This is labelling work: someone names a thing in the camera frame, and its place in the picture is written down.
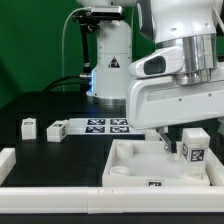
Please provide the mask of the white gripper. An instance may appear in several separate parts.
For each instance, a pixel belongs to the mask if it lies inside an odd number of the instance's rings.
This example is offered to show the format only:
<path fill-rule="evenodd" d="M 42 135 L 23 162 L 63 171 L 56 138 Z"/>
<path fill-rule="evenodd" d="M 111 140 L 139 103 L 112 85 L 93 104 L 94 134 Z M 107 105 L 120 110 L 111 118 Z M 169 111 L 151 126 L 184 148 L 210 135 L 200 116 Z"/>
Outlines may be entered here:
<path fill-rule="evenodd" d="M 174 154 L 176 142 L 168 138 L 164 126 L 224 116 L 224 71 L 214 71 L 209 82 L 185 87 L 177 86 L 173 76 L 133 80 L 126 115 L 134 129 L 158 128 L 165 151 Z"/>

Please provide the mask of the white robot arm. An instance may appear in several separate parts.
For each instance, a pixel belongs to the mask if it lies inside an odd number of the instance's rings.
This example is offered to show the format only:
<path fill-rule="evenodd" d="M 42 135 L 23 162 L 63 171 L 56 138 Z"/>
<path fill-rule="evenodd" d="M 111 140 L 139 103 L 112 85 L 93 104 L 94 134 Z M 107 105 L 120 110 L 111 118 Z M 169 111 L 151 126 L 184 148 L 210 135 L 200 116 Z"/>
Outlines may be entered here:
<path fill-rule="evenodd" d="M 126 101 L 135 129 L 224 116 L 224 62 L 217 61 L 216 26 L 223 0 L 78 0 L 87 16 L 108 19 L 97 37 L 89 97 Z M 131 30 L 117 16 L 135 6 L 141 34 L 156 50 L 131 60 Z"/>

